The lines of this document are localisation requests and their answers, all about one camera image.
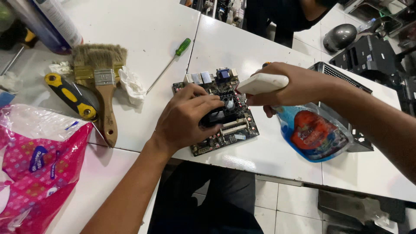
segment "green screwdriver handle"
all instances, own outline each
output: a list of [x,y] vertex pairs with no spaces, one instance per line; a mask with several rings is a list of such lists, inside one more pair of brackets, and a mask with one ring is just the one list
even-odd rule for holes
[[186,50],[186,48],[188,48],[189,44],[191,43],[191,40],[189,38],[186,38],[181,46],[179,46],[179,48],[176,50],[175,55],[180,56],[182,54],[182,52],[184,50]]

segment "motherboard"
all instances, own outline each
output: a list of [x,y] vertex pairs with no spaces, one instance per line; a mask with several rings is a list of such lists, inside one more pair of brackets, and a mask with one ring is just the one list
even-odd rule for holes
[[218,95],[225,103],[223,107],[210,111],[199,122],[201,127],[212,127],[216,124],[223,124],[224,127],[216,135],[191,145],[194,156],[259,135],[245,95],[235,91],[240,83],[235,69],[217,69],[215,76],[209,72],[186,74],[183,82],[173,84],[173,91],[176,93],[189,83],[202,86],[209,95]]

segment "hand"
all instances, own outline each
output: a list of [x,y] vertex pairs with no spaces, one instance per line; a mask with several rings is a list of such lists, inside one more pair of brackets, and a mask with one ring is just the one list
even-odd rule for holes
[[199,121],[211,110],[222,106],[224,102],[219,96],[208,95],[201,86],[189,84],[166,105],[152,138],[171,154],[201,142],[219,132],[222,125],[202,129],[198,126]]
[[282,62],[273,62],[253,75],[257,73],[285,75],[289,78],[289,84],[283,89],[248,97],[247,104],[263,106],[268,118],[276,114],[270,106],[296,106],[324,101],[331,96],[335,87],[344,85],[341,79]]

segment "pink plastic bag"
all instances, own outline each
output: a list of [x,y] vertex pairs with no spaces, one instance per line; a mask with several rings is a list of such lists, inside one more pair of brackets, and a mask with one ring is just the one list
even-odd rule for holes
[[92,124],[28,105],[0,110],[0,233],[45,233],[79,179]]

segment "wooden brush handle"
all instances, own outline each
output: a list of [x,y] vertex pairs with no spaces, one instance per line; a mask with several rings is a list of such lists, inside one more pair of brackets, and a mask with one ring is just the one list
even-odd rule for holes
[[115,85],[99,85],[95,87],[101,94],[104,101],[103,115],[103,131],[104,136],[110,144],[111,148],[114,148],[117,141],[117,123],[113,112],[113,95],[117,86]]

